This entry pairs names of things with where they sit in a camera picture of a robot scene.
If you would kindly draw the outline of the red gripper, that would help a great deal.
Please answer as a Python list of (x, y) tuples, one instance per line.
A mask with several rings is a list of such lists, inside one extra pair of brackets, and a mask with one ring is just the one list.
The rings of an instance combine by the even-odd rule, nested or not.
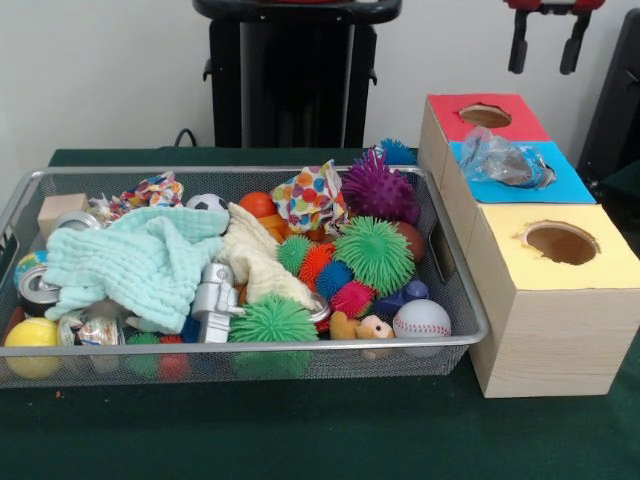
[(590, 24), (591, 12), (599, 9), (605, 0), (505, 0), (505, 3), (516, 10), (508, 62), (508, 70), (514, 74), (521, 74), (524, 70), (528, 48), (526, 31), (529, 12), (538, 12), (543, 15), (571, 13), (576, 16), (572, 33), (564, 46), (559, 68), (562, 75), (570, 75), (576, 71), (584, 35)]

